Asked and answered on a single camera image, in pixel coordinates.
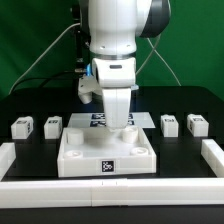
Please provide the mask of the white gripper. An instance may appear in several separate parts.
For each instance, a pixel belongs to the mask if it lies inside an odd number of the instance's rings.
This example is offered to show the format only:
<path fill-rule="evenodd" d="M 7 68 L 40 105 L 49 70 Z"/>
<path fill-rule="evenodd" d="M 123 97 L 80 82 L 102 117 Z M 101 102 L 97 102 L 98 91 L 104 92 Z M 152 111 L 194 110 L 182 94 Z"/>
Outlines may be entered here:
<path fill-rule="evenodd" d="M 102 90 L 106 126 L 123 129 L 127 126 L 131 87 L 135 84 L 136 60 L 92 60 L 92 72 Z"/>

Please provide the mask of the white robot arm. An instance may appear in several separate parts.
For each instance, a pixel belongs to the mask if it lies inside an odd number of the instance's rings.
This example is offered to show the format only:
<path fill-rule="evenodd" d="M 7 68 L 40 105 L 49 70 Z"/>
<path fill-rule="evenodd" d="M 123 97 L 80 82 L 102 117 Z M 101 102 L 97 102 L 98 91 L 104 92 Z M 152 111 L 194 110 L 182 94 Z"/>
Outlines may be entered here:
<path fill-rule="evenodd" d="M 103 99 L 106 126 L 127 126 L 136 82 L 137 37 L 158 36 L 168 25 L 169 0 L 78 0 L 81 30 L 90 37 L 90 76 L 79 79 L 78 95 L 88 104 Z"/>

